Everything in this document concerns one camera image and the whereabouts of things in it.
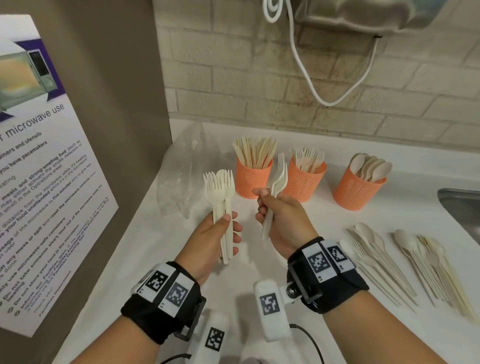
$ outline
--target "white countertop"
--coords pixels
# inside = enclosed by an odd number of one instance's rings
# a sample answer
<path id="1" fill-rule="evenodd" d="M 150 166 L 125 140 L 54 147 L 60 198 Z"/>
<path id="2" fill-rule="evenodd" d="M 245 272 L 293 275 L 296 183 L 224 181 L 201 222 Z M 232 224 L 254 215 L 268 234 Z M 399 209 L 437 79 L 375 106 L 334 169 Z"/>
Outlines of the white countertop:
<path id="1" fill-rule="evenodd" d="M 173 137 L 188 123 L 171 121 Z M 372 294 L 447 362 L 478 363 L 480 326 L 463 319 L 446 305 L 432 306 L 409 263 L 392 243 L 389 233 L 405 229 L 413 234 L 437 238 L 444 245 L 473 307 L 480 314 L 480 265 L 477 263 L 480 261 L 480 246 L 437 199 L 440 188 L 480 190 L 480 155 L 239 126 L 208 123 L 204 126 L 205 131 L 219 142 L 222 151 L 230 153 L 229 146 L 238 135 L 273 135 L 279 141 L 279 150 L 284 152 L 290 146 L 317 145 L 324 148 L 327 173 L 312 199 L 303 204 L 317 231 L 325 238 L 338 241 L 340 238 L 350 239 L 345 228 L 357 222 L 365 222 L 376 230 L 417 291 L 420 307 L 416 308 L 417 315 L 405 306 L 395 307 L 367 280 Z M 389 181 L 360 212 L 341 208 L 331 193 L 355 152 L 378 155 L 394 163 Z M 235 169 L 233 154 L 230 159 L 231 168 Z M 238 363 L 249 357 L 279 364 L 317 363 L 318 356 L 313 345 L 301 332 L 294 332 L 293 340 L 264 341 L 252 286 L 257 280 L 265 278 L 284 283 L 286 264 L 270 244 L 266 246 L 260 240 L 261 226 L 254 219 L 256 201 L 236 195 L 232 206 L 239 213 L 237 220 L 244 226 L 240 253 L 228 266 L 218 265 L 217 271 L 202 287 L 202 294 L 207 298 L 206 307 L 222 311 L 231 319 L 223 356 L 229 363 Z M 173 259 L 207 212 L 208 204 L 203 201 L 194 208 L 189 220 L 179 214 L 161 218 L 154 181 L 54 364 L 69 363 L 100 335 L 119 316 L 130 288 L 153 265 L 164 259 Z M 287 311 L 291 323 L 305 327 L 313 335 L 326 363 L 345 363 L 320 315 L 301 303 L 288 306 Z M 169 338 L 160 350 L 159 358 L 185 352 L 187 347 L 188 343 Z"/>

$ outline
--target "microwave picture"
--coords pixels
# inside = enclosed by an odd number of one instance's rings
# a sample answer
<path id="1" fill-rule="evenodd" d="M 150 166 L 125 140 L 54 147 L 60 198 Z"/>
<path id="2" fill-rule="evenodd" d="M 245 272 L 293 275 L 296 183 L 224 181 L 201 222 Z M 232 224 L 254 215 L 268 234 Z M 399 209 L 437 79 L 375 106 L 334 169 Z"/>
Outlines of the microwave picture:
<path id="1" fill-rule="evenodd" d="M 0 56 L 0 111 L 56 89 L 40 50 Z"/>

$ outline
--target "microwave use poster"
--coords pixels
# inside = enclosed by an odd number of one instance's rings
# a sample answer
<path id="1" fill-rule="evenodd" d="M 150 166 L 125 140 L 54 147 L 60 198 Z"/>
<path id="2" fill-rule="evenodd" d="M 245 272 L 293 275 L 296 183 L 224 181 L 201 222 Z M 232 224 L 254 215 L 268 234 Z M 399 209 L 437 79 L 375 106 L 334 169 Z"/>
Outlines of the microwave use poster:
<path id="1" fill-rule="evenodd" d="M 35 333 L 117 208 L 32 18 L 0 15 L 0 327 Z"/>

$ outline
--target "orange perforated basket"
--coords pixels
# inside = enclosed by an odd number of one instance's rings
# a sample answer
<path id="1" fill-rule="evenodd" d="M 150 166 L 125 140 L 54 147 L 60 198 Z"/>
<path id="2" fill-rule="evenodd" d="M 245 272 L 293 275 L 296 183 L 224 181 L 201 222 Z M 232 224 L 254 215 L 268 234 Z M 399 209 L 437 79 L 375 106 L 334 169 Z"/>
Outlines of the orange perforated basket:
<path id="1" fill-rule="evenodd" d="M 292 159 L 288 167 L 288 184 L 284 193 L 296 198 L 300 202 L 310 200 L 326 170 L 327 165 L 323 162 L 314 173 L 307 173 L 298 169 Z"/>
<path id="2" fill-rule="evenodd" d="M 257 187 L 266 187 L 268 176 L 272 169 L 273 160 L 270 161 L 268 167 L 263 170 L 254 170 L 247 168 L 237 158 L 237 179 L 235 181 L 235 190 L 245 198 L 257 198 L 252 190 Z"/>
<path id="3" fill-rule="evenodd" d="M 386 177 L 375 183 L 364 181 L 354 175 L 348 167 L 333 193 L 333 198 L 343 208 L 359 211 L 375 196 L 385 182 L 387 182 Z"/>

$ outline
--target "white cable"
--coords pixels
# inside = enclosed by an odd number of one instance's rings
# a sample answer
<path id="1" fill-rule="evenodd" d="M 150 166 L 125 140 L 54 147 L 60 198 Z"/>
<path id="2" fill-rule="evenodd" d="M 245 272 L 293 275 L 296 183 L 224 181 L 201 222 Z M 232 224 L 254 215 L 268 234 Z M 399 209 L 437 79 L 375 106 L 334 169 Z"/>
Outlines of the white cable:
<path id="1" fill-rule="evenodd" d="M 265 19 L 269 23 L 275 23 L 279 18 L 282 13 L 283 9 L 283 1 L 284 0 L 278 0 L 278 3 L 276 5 L 273 5 L 272 3 L 273 0 L 263 0 L 263 9 L 264 9 L 264 16 Z M 374 43 L 373 43 L 373 48 L 372 48 L 372 53 L 370 54 L 370 60 L 368 62 L 367 69 L 365 70 L 365 73 L 363 74 L 362 77 L 351 87 L 347 90 L 346 93 L 343 94 L 342 97 L 340 97 L 337 101 L 334 102 L 326 102 L 323 101 L 320 96 L 318 96 L 317 91 L 315 90 L 315 87 L 313 87 L 312 80 L 310 79 L 310 76 L 308 76 L 307 70 L 303 66 L 303 63 L 299 57 L 299 54 L 297 52 L 297 48 L 295 47 L 295 34 L 294 34 L 294 22 L 293 22 L 293 10 L 292 10 L 292 4 L 290 0 L 285 0 L 285 3 L 287 4 L 287 13 L 288 13 L 288 20 L 290 24 L 290 46 L 292 48 L 293 52 L 293 57 L 295 58 L 295 61 L 297 62 L 298 66 L 300 67 L 301 72 L 303 73 L 303 76 L 305 77 L 305 80 L 307 80 L 308 86 L 310 88 L 310 91 L 312 92 L 313 96 L 317 99 L 318 102 L 320 102 L 324 106 L 335 106 L 338 103 L 342 102 L 344 98 L 346 98 L 355 88 L 357 88 L 358 85 L 360 85 L 363 80 L 367 77 L 368 73 L 370 72 L 370 69 L 372 68 L 373 64 L 373 58 L 375 57 L 375 53 L 377 52 L 377 45 L 378 45 L 378 38 L 375 38 Z M 275 12 L 275 15 L 272 17 L 270 16 L 268 10 L 271 12 Z"/>

